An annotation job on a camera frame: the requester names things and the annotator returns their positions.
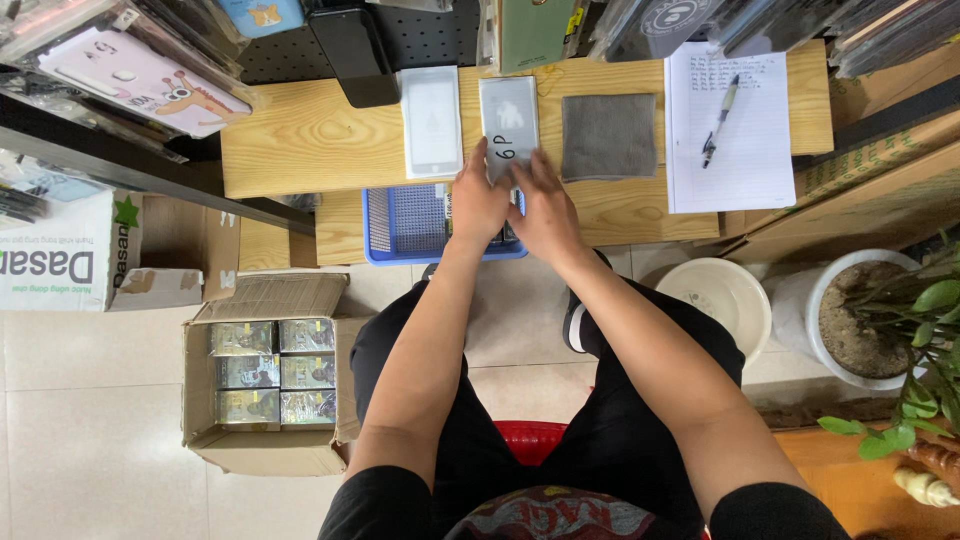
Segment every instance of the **gray microfiber cloth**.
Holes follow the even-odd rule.
[[[653,94],[564,98],[564,182],[657,175]]]

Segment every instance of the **blue plastic basket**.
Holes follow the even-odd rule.
[[[444,254],[444,199],[433,184],[363,190],[364,255],[374,266],[439,262]],[[520,195],[523,211],[523,195]],[[521,258],[522,242],[492,245],[483,260]]]

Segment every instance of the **pen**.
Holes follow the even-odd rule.
[[[733,98],[736,97],[736,88],[739,83],[740,75],[737,74],[730,82],[730,87],[727,88],[727,95],[723,98],[723,107],[720,108],[720,117],[717,118],[717,129],[710,132],[710,135],[707,137],[707,142],[704,143],[705,169],[707,165],[710,164],[710,160],[713,159],[713,152],[717,149],[716,139],[720,136],[720,130],[723,128],[723,123],[727,120],[727,114],[730,113],[730,108],[733,107]]]

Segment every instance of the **black smartphone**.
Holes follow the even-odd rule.
[[[310,28],[324,49],[347,100],[357,109],[400,101],[373,17],[363,8],[336,8],[310,15]]]

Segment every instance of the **black shirt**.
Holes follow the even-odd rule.
[[[535,486],[481,504],[452,530],[431,523],[426,482],[394,466],[372,467],[340,487],[320,540],[367,538],[679,540],[673,524],[630,503],[565,486]],[[799,487],[759,483],[720,500],[713,540],[849,540],[833,514]]]

